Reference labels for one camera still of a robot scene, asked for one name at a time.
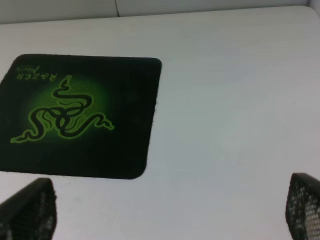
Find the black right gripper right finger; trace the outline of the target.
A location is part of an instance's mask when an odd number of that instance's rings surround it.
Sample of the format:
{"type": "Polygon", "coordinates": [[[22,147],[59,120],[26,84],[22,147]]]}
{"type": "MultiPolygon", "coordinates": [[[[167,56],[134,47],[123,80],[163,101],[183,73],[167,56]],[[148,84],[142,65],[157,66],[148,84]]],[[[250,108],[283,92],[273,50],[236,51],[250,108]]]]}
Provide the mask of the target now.
{"type": "Polygon", "coordinates": [[[285,220],[293,240],[320,239],[320,181],[306,173],[291,175],[285,220]]]}

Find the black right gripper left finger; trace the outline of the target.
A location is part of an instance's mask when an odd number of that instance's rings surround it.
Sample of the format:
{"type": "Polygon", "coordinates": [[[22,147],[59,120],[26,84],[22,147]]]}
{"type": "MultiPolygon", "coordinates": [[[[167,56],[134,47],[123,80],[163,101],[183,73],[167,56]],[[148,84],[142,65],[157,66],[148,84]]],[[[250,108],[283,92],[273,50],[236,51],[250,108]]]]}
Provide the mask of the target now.
{"type": "Polygon", "coordinates": [[[50,178],[37,178],[0,204],[2,240],[51,240],[57,196],[50,178]]]}

